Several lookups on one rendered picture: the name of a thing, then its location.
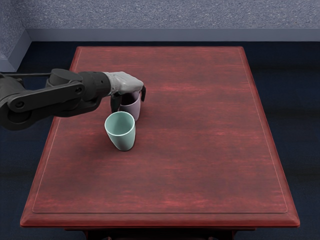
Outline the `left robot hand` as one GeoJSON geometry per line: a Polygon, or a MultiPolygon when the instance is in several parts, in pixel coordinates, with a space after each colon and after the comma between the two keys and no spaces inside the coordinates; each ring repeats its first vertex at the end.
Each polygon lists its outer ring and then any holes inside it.
{"type": "Polygon", "coordinates": [[[118,111],[121,105],[122,95],[124,94],[141,92],[141,100],[142,102],[145,101],[147,90],[141,80],[123,71],[103,73],[107,76],[110,83],[110,92],[107,96],[111,97],[110,107],[112,113],[118,111]]]}

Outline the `pale pink cup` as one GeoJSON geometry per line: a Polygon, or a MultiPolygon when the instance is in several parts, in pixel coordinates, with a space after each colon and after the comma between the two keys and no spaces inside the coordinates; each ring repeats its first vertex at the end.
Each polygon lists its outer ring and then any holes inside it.
{"type": "Polygon", "coordinates": [[[139,119],[141,110],[140,92],[126,93],[122,95],[119,111],[131,114],[135,121],[139,119]]]}

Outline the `mint green cup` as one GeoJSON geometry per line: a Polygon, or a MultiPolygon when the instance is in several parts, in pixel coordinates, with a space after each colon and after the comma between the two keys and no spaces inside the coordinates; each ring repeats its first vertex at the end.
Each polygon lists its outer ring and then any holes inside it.
{"type": "Polygon", "coordinates": [[[125,111],[117,111],[107,117],[105,131],[111,142],[120,151],[130,150],[135,143],[136,122],[134,117],[125,111]]]}

